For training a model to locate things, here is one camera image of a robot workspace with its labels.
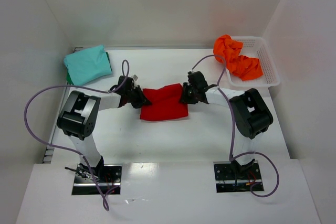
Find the metal base plate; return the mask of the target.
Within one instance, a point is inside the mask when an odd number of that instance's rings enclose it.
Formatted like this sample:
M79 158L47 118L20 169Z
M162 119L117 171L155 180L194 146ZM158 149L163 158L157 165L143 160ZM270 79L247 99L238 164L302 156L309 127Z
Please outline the metal base plate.
M75 172L72 192L74 196L80 195L98 195L99 192L92 180L92 176L87 169L77 165ZM110 191L110 194L119 195L121 191L121 164L106 164L102 168L100 177L96 176L96 180L103 194Z
M251 186L253 191L264 191L257 161L242 167L237 162L215 162L214 174L217 193L246 192Z

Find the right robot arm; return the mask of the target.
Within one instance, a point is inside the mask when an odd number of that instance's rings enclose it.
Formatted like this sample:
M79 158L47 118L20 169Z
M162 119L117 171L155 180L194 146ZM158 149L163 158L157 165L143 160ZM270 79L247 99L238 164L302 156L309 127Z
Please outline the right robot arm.
M257 89L238 91L209 85L200 71L188 72L188 82L182 85L180 102L184 104L215 104L229 108L233 133L229 161L236 175L246 173L254 164L260 135L274 119Z

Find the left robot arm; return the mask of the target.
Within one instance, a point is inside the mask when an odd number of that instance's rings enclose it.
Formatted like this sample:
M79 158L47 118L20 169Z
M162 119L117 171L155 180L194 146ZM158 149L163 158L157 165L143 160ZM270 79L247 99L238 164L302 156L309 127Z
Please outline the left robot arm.
M117 109L127 103L135 109L152 104L133 77L120 76L118 84L99 96L80 91L70 93L58 116L57 126L80 153L78 174L89 175L92 171L96 180L103 177L104 160L93 138L98 112Z

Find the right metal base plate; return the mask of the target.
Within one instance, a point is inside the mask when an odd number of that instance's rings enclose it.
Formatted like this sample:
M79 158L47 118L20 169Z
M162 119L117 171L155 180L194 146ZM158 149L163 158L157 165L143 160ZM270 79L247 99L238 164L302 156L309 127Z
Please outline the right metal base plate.
M217 193L246 192L251 186L253 191L264 191L257 161L242 167L237 162L215 162L214 174Z

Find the red t shirt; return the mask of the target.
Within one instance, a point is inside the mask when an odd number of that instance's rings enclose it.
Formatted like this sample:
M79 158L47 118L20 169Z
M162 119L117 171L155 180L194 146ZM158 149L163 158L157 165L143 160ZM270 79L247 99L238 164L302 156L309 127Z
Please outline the red t shirt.
M187 117L188 105L180 102L182 90L182 85L179 83L159 89L143 89L151 105L144 105L141 108L140 120L158 122Z

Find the orange t shirt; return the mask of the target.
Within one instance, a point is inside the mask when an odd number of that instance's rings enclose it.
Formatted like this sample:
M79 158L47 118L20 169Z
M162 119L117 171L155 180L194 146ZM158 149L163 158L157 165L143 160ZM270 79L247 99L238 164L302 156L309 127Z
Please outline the orange t shirt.
M229 35L216 39L213 47L215 59L226 65L229 73L242 81L251 81L264 75L260 60L241 54L243 43L233 40Z

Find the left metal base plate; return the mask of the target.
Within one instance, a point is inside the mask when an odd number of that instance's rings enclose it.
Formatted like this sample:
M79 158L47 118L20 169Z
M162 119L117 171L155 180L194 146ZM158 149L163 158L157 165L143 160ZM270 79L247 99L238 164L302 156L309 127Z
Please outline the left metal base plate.
M99 192L92 180L92 176L87 169L77 165L75 172L72 192L74 196L80 195L98 195ZM102 168L100 177L96 176L96 180L103 194L110 191L110 194L119 195L121 191L121 164L106 164Z

